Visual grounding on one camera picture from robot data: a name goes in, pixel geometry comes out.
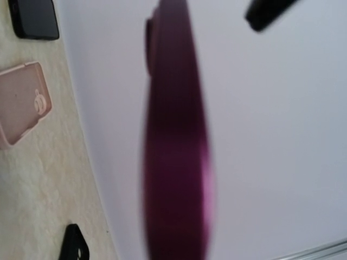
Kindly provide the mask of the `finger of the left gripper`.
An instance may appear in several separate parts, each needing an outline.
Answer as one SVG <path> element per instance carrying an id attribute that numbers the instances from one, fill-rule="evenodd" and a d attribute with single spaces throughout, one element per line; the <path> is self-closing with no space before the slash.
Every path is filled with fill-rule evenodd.
<path id="1" fill-rule="evenodd" d="M 245 20 L 256 32 L 267 29 L 297 0 L 253 0 L 245 13 Z"/>

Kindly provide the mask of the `purple phone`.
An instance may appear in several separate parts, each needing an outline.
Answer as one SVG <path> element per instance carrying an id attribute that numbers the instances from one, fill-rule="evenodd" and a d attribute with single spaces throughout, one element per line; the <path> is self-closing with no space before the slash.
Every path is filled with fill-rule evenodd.
<path id="1" fill-rule="evenodd" d="M 149 97 L 143 216 L 149 259 L 206 259 L 214 173 L 187 1 L 159 1 L 146 21 Z"/>

